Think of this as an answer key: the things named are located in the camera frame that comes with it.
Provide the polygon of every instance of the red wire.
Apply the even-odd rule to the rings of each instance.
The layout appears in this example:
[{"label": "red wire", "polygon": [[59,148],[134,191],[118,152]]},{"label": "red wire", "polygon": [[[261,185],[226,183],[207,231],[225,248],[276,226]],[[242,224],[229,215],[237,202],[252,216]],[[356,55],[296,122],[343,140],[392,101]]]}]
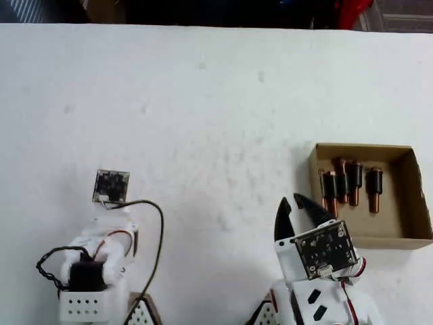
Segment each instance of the red wire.
[{"label": "red wire", "polygon": [[99,246],[96,248],[95,254],[93,255],[93,259],[96,258],[96,255],[99,253],[99,250],[101,249],[102,245],[104,245],[106,243],[105,240],[102,240],[101,243],[99,244]]},{"label": "red wire", "polygon": [[367,260],[363,257],[363,263],[361,264],[361,267],[359,268],[358,272],[352,277],[357,278],[358,276],[360,276],[364,272],[366,265],[367,265]]},{"label": "red wire", "polygon": [[132,235],[131,235],[131,233],[130,232],[127,232],[126,230],[114,230],[113,232],[110,232],[109,234],[107,234],[107,237],[108,236],[111,236],[111,235],[114,235],[114,234],[126,234],[126,235],[128,235],[129,236],[129,239],[131,239],[131,243],[130,243],[130,245],[129,245],[129,247],[128,247],[128,250],[127,250],[127,252],[124,254],[125,256],[127,256],[128,254],[129,254],[129,251],[131,250],[131,247],[133,246],[133,237],[132,237]]},{"label": "red wire", "polygon": [[355,312],[355,308],[353,307],[352,301],[350,300],[350,298],[349,298],[349,296],[348,296],[348,294],[346,292],[346,285],[344,284],[343,281],[341,282],[341,287],[343,288],[344,294],[347,297],[347,304],[349,306],[350,313],[352,314],[353,324],[354,325],[359,325],[357,313]]},{"label": "red wire", "polygon": [[[113,232],[110,232],[110,233],[106,234],[106,237],[111,236],[111,235],[114,235],[114,234],[127,234],[127,235],[129,236],[129,238],[131,239],[131,243],[130,243],[130,245],[129,245],[129,247],[128,247],[128,250],[127,250],[127,252],[124,254],[125,256],[128,256],[129,251],[131,250],[131,247],[133,246],[133,241],[134,241],[134,240],[133,240],[133,237],[132,237],[132,235],[131,235],[131,233],[127,232],[126,230],[114,230]],[[102,241],[101,241],[101,243],[99,244],[99,246],[96,248],[96,251],[95,251],[95,254],[94,254],[94,256],[93,256],[93,259],[96,258],[96,255],[98,254],[100,248],[101,248],[105,243],[106,243],[105,240],[102,240]]]}]

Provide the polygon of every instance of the red object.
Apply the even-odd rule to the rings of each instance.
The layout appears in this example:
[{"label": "red object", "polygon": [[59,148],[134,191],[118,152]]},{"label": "red object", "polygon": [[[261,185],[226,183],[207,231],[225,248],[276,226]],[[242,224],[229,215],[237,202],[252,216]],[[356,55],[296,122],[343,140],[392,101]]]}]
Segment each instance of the red object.
[{"label": "red object", "polygon": [[373,4],[373,0],[342,0],[338,29],[352,29],[361,12]]}]

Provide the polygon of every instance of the black cable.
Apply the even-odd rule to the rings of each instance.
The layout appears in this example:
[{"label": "black cable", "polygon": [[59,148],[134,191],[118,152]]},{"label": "black cable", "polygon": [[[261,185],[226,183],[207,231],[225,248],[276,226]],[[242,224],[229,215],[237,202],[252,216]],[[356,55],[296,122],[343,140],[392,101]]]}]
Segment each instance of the black cable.
[{"label": "black cable", "polygon": [[52,256],[52,254],[54,254],[55,252],[60,252],[60,251],[82,251],[84,254],[84,258],[88,259],[88,260],[92,260],[92,258],[89,255],[89,252],[87,251],[87,249],[85,249],[84,247],[81,246],[61,246],[61,247],[55,247],[53,249],[51,249],[47,254],[43,255],[41,257],[41,259],[38,261],[38,263],[36,263],[36,268],[38,269],[39,273],[42,274],[42,276],[44,278],[47,278],[50,281],[54,282],[55,287],[58,289],[58,295],[59,292],[61,290],[65,290],[68,288],[68,286],[64,286],[62,284],[62,281],[60,281],[59,279],[57,279],[54,274],[52,273],[47,273],[43,268],[42,268],[42,264],[44,264],[44,262],[46,260],[48,260],[48,258],[50,256]]},{"label": "black cable", "polygon": [[160,214],[160,218],[161,218],[161,230],[160,230],[160,239],[159,239],[159,243],[158,243],[158,250],[156,252],[154,268],[152,270],[152,273],[150,274],[149,280],[147,280],[147,283],[144,286],[143,291],[141,291],[140,295],[135,299],[136,302],[135,302],[134,306],[131,308],[131,311],[129,312],[128,317],[124,321],[124,325],[128,324],[128,321],[129,321],[130,317],[132,316],[132,314],[133,314],[137,304],[140,302],[140,300],[144,300],[144,295],[146,294],[147,289],[149,288],[150,284],[152,283],[152,280],[154,279],[154,276],[155,276],[156,270],[158,269],[158,264],[160,261],[162,239],[164,237],[164,213],[162,212],[162,209],[159,207],[159,205],[157,205],[155,202],[152,202],[150,200],[136,200],[136,201],[130,201],[130,202],[126,202],[126,203],[120,203],[120,204],[115,205],[113,207],[108,207],[108,206],[106,206],[106,204],[104,202],[102,202],[102,205],[107,210],[122,209],[122,208],[128,207],[130,205],[134,205],[134,204],[150,204],[154,208],[156,208],[158,210],[158,212]]}]

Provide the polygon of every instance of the hole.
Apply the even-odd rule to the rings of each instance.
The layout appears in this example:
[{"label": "hole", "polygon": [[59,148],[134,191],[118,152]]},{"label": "hole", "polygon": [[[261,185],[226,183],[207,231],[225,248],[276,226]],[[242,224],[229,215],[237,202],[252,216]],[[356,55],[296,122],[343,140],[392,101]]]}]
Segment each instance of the hole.
[{"label": "hole", "polygon": [[326,309],[327,308],[325,306],[320,305],[319,308],[317,308],[316,312],[313,315],[314,320],[315,321],[321,320]]},{"label": "hole", "polygon": [[311,305],[312,303],[315,303],[317,298],[319,298],[320,296],[320,291],[318,291],[317,289],[314,289],[311,293],[311,295],[308,298],[308,302]]}]

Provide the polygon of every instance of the circuit board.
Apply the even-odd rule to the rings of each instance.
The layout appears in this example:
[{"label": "circuit board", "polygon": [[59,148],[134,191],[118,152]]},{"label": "circuit board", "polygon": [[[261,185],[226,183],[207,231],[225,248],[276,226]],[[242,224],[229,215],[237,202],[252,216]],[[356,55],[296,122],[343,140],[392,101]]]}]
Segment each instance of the circuit board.
[{"label": "circuit board", "polygon": [[309,280],[357,263],[344,221],[336,221],[291,239],[298,249]]},{"label": "circuit board", "polygon": [[127,199],[129,173],[98,169],[93,202],[124,203]]}]

